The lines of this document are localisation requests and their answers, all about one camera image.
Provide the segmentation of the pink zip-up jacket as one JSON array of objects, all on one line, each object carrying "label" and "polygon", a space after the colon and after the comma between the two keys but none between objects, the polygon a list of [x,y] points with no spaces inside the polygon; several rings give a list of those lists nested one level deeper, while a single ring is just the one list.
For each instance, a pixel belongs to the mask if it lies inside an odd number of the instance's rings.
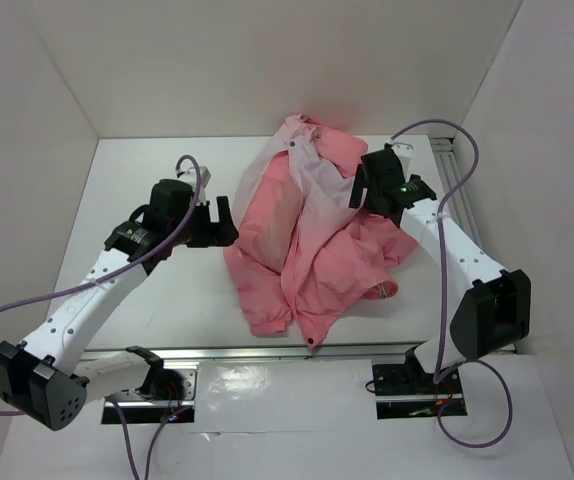
[{"label": "pink zip-up jacket", "polygon": [[417,243],[390,220],[349,206],[367,144],[305,115],[287,117],[244,170],[224,251],[255,336],[298,324],[310,349],[356,302],[389,298],[389,273]]}]

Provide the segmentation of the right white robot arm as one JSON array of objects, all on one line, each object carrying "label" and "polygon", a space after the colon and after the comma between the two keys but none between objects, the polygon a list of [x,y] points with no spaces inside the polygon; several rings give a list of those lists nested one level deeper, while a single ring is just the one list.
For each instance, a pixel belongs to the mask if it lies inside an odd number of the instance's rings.
[{"label": "right white robot arm", "polygon": [[390,220],[440,267],[439,333],[406,352],[391,378],[403,392],[428,393],[438,372],[478,360],[528,335],[529,277],[486,255],[440,209],[425,181],[405,173],[391,146],[362,156],[349,205]]}]

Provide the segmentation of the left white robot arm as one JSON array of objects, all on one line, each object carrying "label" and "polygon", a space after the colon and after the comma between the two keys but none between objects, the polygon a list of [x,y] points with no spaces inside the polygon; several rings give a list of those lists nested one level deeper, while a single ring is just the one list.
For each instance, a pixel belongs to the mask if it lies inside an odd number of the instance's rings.
[{"label": "left white robot arm", "polygon": [[81,288],[18,344],[0,343],[0,397],[52,431],[68,426],[83,406],[121,391],[143,399],[178,399],[182,377],[139,346],[101,360],[81,357],[123,300],[178,245],[228,247],[238,237],[229,201],[210,216],[193,184],[163,179],[147,204],[116,227]]}]

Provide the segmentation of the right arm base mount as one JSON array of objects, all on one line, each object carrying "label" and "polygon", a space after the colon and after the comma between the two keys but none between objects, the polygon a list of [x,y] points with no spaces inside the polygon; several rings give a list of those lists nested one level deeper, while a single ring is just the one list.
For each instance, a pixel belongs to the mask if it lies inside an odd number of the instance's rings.
[{"label": "right arm base mount", "polygon": [[373,379],[365,384],[375,396],[379,420],[436,417],[444,407],[444,416],[466,416],[467,407],[458,373],[452,373],[440,384],[431,374],[412,379],[402,364],[374,364]]}]

